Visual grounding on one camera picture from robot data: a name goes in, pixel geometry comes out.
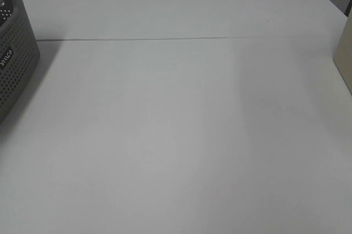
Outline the grey perforated plastic basket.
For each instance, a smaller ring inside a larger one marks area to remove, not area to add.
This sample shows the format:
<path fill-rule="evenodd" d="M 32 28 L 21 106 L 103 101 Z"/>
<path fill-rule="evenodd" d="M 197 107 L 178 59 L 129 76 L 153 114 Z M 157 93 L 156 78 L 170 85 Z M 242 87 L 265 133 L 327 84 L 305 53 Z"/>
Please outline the grey perforated plastic basket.
<path fill-rule="evenodd" d="M 40 51 L 23 0 L 1 4 L 1 122 L 31 79 Z"/>

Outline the beige box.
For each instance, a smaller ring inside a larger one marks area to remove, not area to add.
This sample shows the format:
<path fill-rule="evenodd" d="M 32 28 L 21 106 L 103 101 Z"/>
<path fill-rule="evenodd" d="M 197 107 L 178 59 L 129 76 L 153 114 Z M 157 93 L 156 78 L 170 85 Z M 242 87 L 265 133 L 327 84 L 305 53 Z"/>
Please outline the beige box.
<path fill-rule="evenodd" d="M 351 13 L 349 14 L 342 35 L 339 39 L 337 49 L 335 50 L 333 61 L 344 80 L 349 92 L 351 93 Z"/>

